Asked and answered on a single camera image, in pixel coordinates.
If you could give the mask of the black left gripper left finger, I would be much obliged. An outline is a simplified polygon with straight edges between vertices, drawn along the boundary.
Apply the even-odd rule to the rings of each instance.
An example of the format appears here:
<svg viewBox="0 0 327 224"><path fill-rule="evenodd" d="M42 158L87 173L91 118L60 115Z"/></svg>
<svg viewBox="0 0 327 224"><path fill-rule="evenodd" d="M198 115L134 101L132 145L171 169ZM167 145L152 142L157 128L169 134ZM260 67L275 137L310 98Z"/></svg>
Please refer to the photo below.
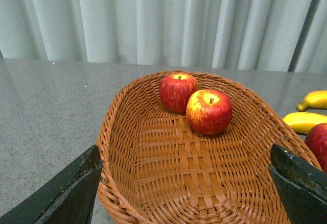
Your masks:
<svg viewBox="0 0 327 224"><path fill-rule="evenodd" d="M1 223L91 223L102 166L93 145L1 216Z"/></svg>

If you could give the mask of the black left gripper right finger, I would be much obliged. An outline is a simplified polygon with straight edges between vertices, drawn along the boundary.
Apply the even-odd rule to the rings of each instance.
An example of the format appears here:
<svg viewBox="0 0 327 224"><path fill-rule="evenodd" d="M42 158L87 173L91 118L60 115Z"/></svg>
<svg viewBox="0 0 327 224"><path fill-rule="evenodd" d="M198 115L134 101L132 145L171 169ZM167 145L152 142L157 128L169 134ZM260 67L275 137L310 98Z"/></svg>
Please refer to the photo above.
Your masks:
<svg viewBox="0 0 327 224"><path fill-rule="evenodd" d="M326 173L274 144L270 175L291 223L326 223Z"/></svg>

